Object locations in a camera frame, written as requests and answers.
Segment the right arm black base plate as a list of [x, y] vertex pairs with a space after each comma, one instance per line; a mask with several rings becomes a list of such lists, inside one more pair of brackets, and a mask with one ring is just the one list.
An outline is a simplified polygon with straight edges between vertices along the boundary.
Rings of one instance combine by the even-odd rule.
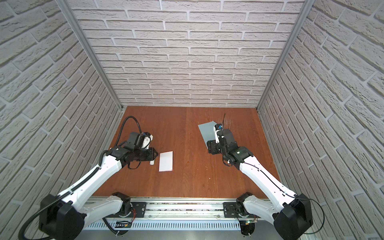
[[259, 218], [257, 215], [248, 213], [242, 203], [224, 202], [223, 209], [225, 218]]

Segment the pink white letter card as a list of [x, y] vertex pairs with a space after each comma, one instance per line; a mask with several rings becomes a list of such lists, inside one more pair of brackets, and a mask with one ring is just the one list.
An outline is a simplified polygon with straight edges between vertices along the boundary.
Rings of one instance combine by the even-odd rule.
[[159, 172], [173, 171], [173, 152], [160, 153]]

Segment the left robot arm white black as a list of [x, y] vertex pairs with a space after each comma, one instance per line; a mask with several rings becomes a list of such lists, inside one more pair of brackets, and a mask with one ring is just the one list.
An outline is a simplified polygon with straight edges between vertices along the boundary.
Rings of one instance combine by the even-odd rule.
[[131, 162], [152, 162], [159, 155], [150, 147], [153, 136], [131, 133], [127, 141], [103, 151], [99, 163], [72, 186], [57, 196], [48, 195], [41, 202], [39, 230], [55, 240], [73, 240], [90, 224], [109, 215], [135, 214], [131, 198], [116, 192], [107, 199], [85, 206], [88, 199], [110, 177]]

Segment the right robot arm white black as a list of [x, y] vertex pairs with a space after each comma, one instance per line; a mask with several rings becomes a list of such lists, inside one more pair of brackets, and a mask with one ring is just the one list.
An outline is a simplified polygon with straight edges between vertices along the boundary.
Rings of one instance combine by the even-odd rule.
[[268, 201], [245, 193], [237, 199], [244, 215], [256, 215], [271, 223], [284, 240], [297, 240], [312, 225], [310, 199], [297, 195], [270, 174], [246, 147], [239, 147], [229, 129], [213, 127], [215, 139], [207, 142], [212, 155], [221, 154], [226, 166], [234, 166], [250, 178], [268, 197]]

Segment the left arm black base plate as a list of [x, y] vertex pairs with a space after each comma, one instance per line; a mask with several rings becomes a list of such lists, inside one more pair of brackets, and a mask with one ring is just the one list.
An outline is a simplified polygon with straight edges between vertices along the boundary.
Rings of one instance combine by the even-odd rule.
[[130, 218], [134, 216], [136, 218], [143, 218], [146, 211], [146, 202], [130, 202], [122, 205], [121, 209], [112, 215], [108, 215], [107, 218]]

